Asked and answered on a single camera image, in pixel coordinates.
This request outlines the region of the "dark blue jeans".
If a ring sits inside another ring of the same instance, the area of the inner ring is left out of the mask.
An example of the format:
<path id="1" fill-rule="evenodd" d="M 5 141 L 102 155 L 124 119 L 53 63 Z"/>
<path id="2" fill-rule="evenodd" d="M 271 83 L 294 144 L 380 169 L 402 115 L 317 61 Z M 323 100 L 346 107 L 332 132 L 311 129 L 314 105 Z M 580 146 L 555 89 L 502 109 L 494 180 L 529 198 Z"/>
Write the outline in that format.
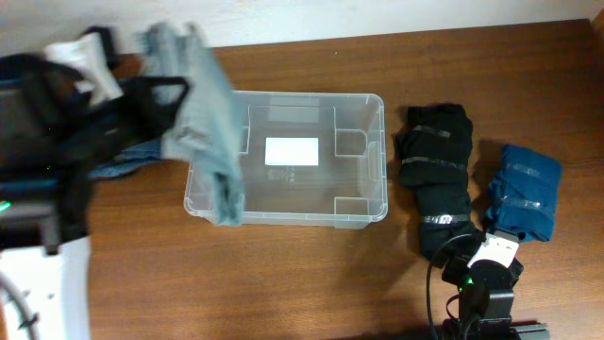
<path id="1" fill-rule="evenodd" d="M 136 172 L 138 169 L 161 160 L 160 139 L 131 146 L 122 150 L 111 161 L 90 172 L 89 178 L 95 180 L 117 179 Z"/>

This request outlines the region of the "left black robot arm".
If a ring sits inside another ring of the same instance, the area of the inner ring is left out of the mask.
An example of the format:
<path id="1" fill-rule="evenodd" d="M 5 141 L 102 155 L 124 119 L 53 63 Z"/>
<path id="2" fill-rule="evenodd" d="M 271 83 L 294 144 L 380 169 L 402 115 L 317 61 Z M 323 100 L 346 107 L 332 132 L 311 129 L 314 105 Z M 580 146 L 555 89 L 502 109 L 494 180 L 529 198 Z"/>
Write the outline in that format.
<path id="1" fill-rule="evenodd" d="M 170 129 L 181 76 L 116 79 L 99 27 L 1 59 L 1 310 L 9 339 L 91 335 L 92 172 Z"/>

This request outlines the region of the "light blue jeans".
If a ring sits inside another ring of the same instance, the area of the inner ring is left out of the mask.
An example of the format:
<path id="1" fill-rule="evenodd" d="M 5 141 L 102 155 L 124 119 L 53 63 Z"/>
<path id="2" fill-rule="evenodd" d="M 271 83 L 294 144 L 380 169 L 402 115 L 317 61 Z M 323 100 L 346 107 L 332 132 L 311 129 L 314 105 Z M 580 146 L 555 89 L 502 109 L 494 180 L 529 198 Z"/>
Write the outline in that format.
<path id="1" fill-rule="evenodd" d="M 147 76 L 183 77 L 190 85 L 174 126 L 161 137 L 161 156 L 198 169 L 199 180 L 210 187 L 216 224 L 241 225 L 246 108 L 195 25 L 179 30 L 156 23 L 140 34 L 140 43 Z"/>

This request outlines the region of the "blue taped garment roll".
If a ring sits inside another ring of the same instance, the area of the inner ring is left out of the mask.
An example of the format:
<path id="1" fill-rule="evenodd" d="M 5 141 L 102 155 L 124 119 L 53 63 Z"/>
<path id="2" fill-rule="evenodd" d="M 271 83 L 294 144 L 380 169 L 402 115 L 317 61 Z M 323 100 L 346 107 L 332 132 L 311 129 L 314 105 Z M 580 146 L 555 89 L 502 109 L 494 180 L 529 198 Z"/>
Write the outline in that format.
<path id="1" fill-rule="evenodd" d="M 522 242 L 548 242 L 555 226 L 561 164 L 532 149 L 505 144 L 501 168 L 488 184 L 486 216 Z"/>

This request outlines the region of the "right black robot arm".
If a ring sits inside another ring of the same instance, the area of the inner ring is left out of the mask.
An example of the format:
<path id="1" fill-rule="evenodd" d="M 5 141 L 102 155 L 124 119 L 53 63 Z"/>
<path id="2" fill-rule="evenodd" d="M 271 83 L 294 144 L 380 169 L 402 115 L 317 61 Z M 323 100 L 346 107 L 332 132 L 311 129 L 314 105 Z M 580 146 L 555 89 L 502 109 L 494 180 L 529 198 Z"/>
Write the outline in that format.
<path id="1" fill-rule="evenodd" d="M 439 251 L 442 280 L 453 284 L 458 313 L 443 322 L 442 339 L 549 340 L 549 328 L 537 321 L 514 322 L 515 284 L 524 267 L 515 258 L 518 237 L 505 230 L 478 231 L 448 241 Z"/>

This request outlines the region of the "black taped garment roll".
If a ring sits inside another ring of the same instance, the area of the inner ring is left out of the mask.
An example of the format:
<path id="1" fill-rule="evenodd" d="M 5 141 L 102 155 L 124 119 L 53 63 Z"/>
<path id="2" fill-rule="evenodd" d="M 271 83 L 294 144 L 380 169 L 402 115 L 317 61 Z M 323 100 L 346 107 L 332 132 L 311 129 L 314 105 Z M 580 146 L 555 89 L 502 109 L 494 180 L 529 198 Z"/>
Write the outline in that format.
<path id="1" fill-rule="evenodd" d="M 468 181 L 473 149 L 473 123 L 460 104 L 443 103 L 407 109 L 408 130 L 395 137 L 401 167 L 399 181 L 407 187 Z"/>
<path id="2" fill-rule="evenodd" d="M 478 234 L 471 220 L 468 181 L 432 183 L 412 189 L 419 213 L 420 253 L 430 260 L 449 239 Z"/>

